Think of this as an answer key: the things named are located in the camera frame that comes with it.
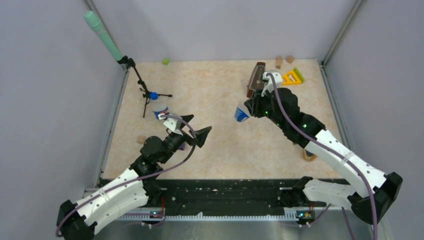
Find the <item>clear crushed plastic bottle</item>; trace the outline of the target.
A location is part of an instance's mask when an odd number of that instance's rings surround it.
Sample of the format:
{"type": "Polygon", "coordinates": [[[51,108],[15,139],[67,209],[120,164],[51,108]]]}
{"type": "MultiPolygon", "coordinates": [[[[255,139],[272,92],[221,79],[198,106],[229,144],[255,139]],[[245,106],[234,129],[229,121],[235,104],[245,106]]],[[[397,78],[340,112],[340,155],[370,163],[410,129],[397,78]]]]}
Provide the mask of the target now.
{"type": "Polygon", "coordinates": [[[234,113],[234,118],[237,122],[241,123],[246,121],[251,117],[249,109],[245,106],[244,103],[237,105],[234,113]]]}

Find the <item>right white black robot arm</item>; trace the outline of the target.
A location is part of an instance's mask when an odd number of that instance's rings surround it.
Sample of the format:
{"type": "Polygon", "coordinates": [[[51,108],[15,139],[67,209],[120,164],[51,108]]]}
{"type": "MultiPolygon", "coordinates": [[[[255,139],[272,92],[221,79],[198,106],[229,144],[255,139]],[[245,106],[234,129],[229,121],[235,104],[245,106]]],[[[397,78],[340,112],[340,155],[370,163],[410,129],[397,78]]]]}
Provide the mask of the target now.
{"type": "Polygon", "coordinates": [[[338,172],[348,183],[340,184],[302,177],[293,188],[288,207],[307,206],[323,202],[350,208],[367,224],[380,221],[396,200],[403,178],[396,172],[384,173],[366,163],[337,140],[314,116],[304,113],[298,97],[288,88],[254,94],[241,103],[235,119],[243,122],[250,117],[266,117],[276,124],[295,145],[319,157],[338,172]]]}

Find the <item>orange juice bottle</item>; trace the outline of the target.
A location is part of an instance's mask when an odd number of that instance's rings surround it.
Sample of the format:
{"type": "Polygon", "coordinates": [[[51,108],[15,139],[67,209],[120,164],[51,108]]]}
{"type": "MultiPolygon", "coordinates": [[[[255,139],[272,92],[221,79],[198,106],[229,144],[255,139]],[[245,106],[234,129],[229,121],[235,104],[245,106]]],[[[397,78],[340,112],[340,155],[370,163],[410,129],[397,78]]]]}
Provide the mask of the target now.
{"type": "Polygon", "coordinates": [[[317,158],[317,156],[315,154],[307,151],[306,149],[303,149],[302,157],[307,162],[312,162],[317,158]]]}

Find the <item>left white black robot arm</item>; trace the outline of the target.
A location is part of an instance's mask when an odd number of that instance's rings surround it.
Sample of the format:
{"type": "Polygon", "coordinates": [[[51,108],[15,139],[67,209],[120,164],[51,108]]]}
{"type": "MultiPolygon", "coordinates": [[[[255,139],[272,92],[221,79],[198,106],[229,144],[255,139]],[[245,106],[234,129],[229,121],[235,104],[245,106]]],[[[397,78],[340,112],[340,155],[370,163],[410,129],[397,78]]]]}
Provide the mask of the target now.
{"type": "Polygon", "coordinates": [[[145,205],[160,202],[161,188],[156,178],[184,164],[196,148],[202,148],[211,126],[194,130],[194,115],[161,114],[168,135],[149,136],[140,156],[118,177],[76,202],[59,207],[55,235],[65,240],[92,240],[107,225],[145,205]]]}

